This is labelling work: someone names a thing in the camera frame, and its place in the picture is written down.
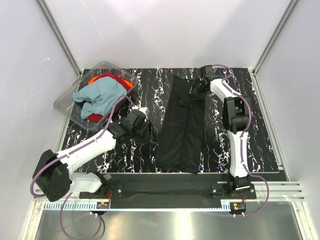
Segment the black t shirt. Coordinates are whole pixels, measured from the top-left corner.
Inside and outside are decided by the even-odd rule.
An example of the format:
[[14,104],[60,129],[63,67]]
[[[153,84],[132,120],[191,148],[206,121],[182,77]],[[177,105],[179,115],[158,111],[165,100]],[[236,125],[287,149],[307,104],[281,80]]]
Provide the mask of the black t shirt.
[[207,92],[194,90],[193,83],[177,75],[172,78],[154,161],[154,166],[162,171],[199,171]]

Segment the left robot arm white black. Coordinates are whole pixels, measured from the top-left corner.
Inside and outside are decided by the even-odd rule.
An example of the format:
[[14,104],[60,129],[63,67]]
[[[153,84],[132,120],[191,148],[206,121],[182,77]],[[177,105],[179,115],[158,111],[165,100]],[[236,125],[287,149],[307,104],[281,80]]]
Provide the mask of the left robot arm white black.
[[83,142],[54,153],[46,150],[40,156],[32,175],[32,185],[37,185],[42,196],[56,202],[70,193],[86,193],[96,198],[108,195],[109,177],[99,172],[80,173],[76,170],[102,153],[113,150],[124,140],[139,144],[152,143],[153,126],[148,120],[149,109],[133,109]]

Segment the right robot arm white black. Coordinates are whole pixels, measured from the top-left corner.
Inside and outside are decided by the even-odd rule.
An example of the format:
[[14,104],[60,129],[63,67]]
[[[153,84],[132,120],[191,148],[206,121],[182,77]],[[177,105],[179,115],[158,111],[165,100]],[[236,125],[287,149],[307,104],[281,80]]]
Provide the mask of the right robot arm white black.
[[200,78],[193,81],[189,94],[199,97],[200,94],[210,92],[223,103],[222,122],[230,141],[229,179],[221,195],[227,194],[231,198],[244,200],[251,187],[248,169],[247,141],[248,131],[252,120],[250,98],[231,88],[226,80],[234,76],[223,78],[214,73],[212,65],[200,68]]

